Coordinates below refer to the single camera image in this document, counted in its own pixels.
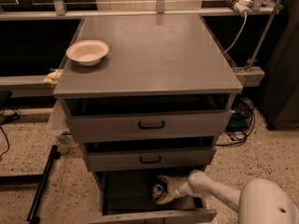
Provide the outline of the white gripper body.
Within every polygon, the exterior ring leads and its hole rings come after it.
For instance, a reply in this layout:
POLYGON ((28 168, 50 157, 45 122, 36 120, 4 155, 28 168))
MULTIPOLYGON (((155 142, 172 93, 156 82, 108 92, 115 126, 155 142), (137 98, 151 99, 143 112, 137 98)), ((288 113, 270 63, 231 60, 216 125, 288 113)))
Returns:
POLYGON ((188 177, 170 177, 167 183, 167 192, 175 199, 188 196, 190 194, 188 177))

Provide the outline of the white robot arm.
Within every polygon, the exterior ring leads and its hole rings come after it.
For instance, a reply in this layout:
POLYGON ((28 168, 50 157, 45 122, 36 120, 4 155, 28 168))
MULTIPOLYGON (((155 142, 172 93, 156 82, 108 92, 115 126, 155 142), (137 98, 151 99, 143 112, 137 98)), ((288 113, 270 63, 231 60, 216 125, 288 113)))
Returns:
POLYGON ((207 193, 235 211, 238 224, 299 224, 297 205, 279 185, 267 179, 254 178, 239 190, 213 180, 200 170, 188 176, 158 175, 158 178, 162 184, 151 189, 157 204, 207 193))

